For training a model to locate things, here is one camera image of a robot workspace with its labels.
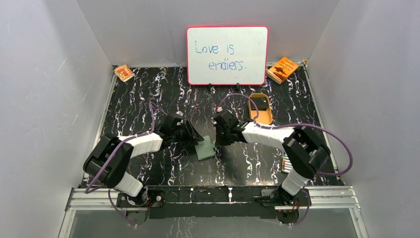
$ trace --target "black marble surface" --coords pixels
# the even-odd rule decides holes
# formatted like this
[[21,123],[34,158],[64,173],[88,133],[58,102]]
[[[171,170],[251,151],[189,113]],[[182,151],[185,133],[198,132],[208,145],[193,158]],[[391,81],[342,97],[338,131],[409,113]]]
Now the black marble surface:
[[[181,111],[202,135],[215,140],[212,118],[215,107],[234,86],[191,86],[184,67],[133,68],[135,78],[117,79],[107,110],[103,131],[132,135],[148,130],[151,113],[148,102],[166,112]],[[319,119],[304,69],[299,68],[287,82],[279,85],[266,80],[262,86],[241,86],[239,93],[269,96],[274,124],[306,122],[319,125]],[[225,103],[238,118],[248,118],[247,99],[231,97]],[[156,112],[157,123],[161,114]],[[236,143],[217,150],[216,157],[198,161],[195,150],[172,144],[161,152],[131,159],[127,171],[145,185],[275,185],[287,176],[280,172],[283,151],[260,144]],[[331,161],[323,172],[334,172]],[[310,185],[342,185],[336,177],[317,176]]]

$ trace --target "green square block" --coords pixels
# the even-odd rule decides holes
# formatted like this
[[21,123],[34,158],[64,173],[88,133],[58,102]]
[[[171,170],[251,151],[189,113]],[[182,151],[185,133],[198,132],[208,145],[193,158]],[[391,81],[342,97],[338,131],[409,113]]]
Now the green square block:
[[196,145],[196,152],[198,160],[205,160],[211,158],[216,155],[216,151],[214,150],[214,143],[210,141],[210,136],[206,135],[204,141],[199,141],[198,145]]

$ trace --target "gray wall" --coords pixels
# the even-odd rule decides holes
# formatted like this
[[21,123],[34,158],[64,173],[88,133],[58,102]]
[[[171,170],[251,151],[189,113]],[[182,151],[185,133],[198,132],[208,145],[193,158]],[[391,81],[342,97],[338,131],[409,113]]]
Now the gray wall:
[[111,71],[75,0],[0,1],[1,237],[57,237]]
[[268,62],[307,59],[338,0],[77,0],[112,64],[186,65],[191,25],[267,25]]
[[344,180],[373,238],[420,233],[419,22],[419,1],[341,0],[309,60],[325,126],[353,150]]

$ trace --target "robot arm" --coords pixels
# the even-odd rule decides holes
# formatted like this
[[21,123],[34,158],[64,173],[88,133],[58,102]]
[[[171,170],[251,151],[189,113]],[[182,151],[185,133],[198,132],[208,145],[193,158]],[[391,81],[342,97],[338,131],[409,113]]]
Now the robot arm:
[[[116,146],[127,137],[129,136],[105,134],[85,161],[83,170],[89,175],[95,176]],[[189,147],[197,145],[198,141],[203,140],[189,121],[184,121],[180,115],[167,115],[155,133],[125,142],[117,150],[98,181],[108,188],[114,188],[136,197],[143,188],[143,184],[126,172],[131,158],[163,150],[169,147],[172,142]]]
[[262,129],[250,119],[239,121],[227,110],[218,112],[214,120],[216,146],[241,141],[269,145],[286,152],[293,169],[275,194],[274,200],[282,203],[290,204],[330,156],[329,148],[306,126]]

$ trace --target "book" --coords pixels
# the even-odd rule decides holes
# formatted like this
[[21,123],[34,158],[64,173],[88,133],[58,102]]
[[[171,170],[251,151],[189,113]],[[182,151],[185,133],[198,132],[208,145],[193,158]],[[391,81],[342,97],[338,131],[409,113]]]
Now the book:
[[273,67],[267,70],[266,75],[277,83],[282,83],[298,69],[299,65],[283,57]]
[[118,76],[118,78],[123,82],[134,77],[133,71],[131,71],[131,69],[126,64],[114,69],[114,72]]

